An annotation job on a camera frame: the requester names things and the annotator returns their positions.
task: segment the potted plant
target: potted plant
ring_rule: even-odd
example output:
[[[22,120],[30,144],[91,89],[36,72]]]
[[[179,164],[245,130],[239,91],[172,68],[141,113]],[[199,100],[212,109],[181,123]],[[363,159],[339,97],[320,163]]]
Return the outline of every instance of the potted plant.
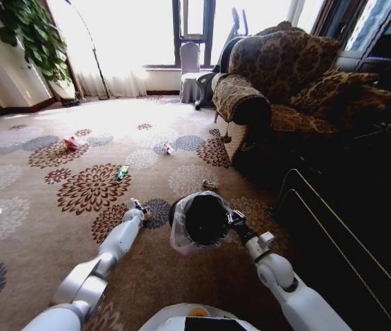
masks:
[[[41,69],[55,92],[59,88],[65,91],[68,86],[71,88],[66,44],[38,0],[0,0],[0,21],[3,24],[0,27],[2,42],[13,47],[20,43],[27,63],[31,60]]]

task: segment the patterned carpet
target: patterned carpet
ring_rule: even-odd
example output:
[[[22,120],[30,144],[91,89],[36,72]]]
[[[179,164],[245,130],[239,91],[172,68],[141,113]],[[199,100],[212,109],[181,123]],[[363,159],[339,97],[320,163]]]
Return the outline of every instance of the patterned carpet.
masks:
[[[255,230],[270,229],[274,250],[288,256],[288,233],[267,213],[273,196],[230,166],[213,119],[212,109],[161,96],[1,117],[0,331],[20,330],[49,306],[69,271],[95,256],[131,197],[150,205],[153,218],[110,276],[86,330],[137,330],[181,302],[217,306],[261,330],[288,330],[237,238],[189,257],[170,247],[170,205],[208,179]],[[71,134],[86,142],[74,152],[63,144]],[[163,154],[163,142],[174,155]],[[117,184],[124,163],[129,173]]]

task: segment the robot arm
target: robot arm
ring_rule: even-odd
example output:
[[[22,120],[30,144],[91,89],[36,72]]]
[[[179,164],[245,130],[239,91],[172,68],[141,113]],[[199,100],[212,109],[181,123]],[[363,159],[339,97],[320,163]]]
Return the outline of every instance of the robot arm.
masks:
[[[258,236],[245,224],[245,215],[238,210],[228,215],[228,223],[240,236],[257,266],[259,279],[278,300],[294,330],[351,330],[327,301],[294,273],[287,259],[270,253],[274,239],[270,232]]]
[[[98,256],[77,265],[65,278],[53,298],[56,305],[33,319],[23,330],[80,331],[97,313],[105,295],[106,278],[131,248],[146,214],[147,209],[134,201],[134,208],[125,213],[122,223],[101,244]],[[274,239],[270,232],[257,235],[245,224],[245,215],[237,210],[228,214],[228,226],[240,236],[257,267],[259,279],[278,300],[294,330],[350,330],[323,297],[294,273],[287,259],[270,253],[270,243]]]
[[[134,208],[125,213],[121,224],[106,237],[97,257],[77,265],[57,288],[52,300],[55,306],[38,315],[23,330],[80,331],[97,313],[105,296],[106,278],[129,252],[147,213],[137,200],[132,202]]]

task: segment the plastic bag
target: plastic bag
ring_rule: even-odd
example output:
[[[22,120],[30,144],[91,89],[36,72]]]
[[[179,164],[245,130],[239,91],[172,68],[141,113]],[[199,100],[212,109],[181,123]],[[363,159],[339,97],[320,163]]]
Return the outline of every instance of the plastic bag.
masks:
[[[187,212],[190,209],[190,206],[194,202],[195,198],[208,195],[215,197],[220,206],[223,207],[225,217],[227,215],[227,212],[232,212],[232,208],[229,206],[226,200],[224,200],[217,193],[214,193],[212,191],[194,193],[180,200],[175,207],[174,219],[172,222],[172,229],[170,233],[170,245],[172,248],[174,248],[176,251],[180,252],[183,255],[187,255],[200,250],[217,248],[221,245],[221,243],[231,241],[228,229],[226,230],[224,236],[216,237],[214,243],[211,243],[209,245],[201,245],[190,237],[188,230],[186,229]]]

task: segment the floor lamp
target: floor lamp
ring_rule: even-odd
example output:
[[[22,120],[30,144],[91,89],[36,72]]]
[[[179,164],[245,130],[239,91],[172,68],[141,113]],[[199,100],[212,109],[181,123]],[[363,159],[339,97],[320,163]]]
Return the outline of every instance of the floor lamp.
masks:
[[[71,3],[71,0],[65,0],[66,2],[68,2],[71,7],[74,8],[75,12],[79,15],[80,17],[80,20],[82,20],[83,22],[83,25],[85,26],[85,29],[86,31],[88,32],[88,34],[90,35],[90,39],[91,39],[91,43],[92,43],[92,52],[94,53],[94,58],[96,59],[96,63],[97,63],[97,68],[99,69],[99,74],[100,74],[100,78],[101,78],[101,82],[105,88],[105,92],[106,92],[106,96],[104,97],[99,97],[99,100],[108,100],[110,98],[110,93],[108,91],[108,87],[106,86],[106,82],[105,82],[105,78],[103,77],[103,74],[101,72],[101,68],[100,68],[100,63],[99,63],[99,59],[97,58],[97,54],[96,54],[96,45],[94,43],[94,39],[92,38],[92,35],[91,35],[91,32],[90,32],[90,29],[88,29],[88,26],[86,25],[86,22],[85,20],[83,19],[82,15],[80,15],[80,12],[77,10],[77,8]]]

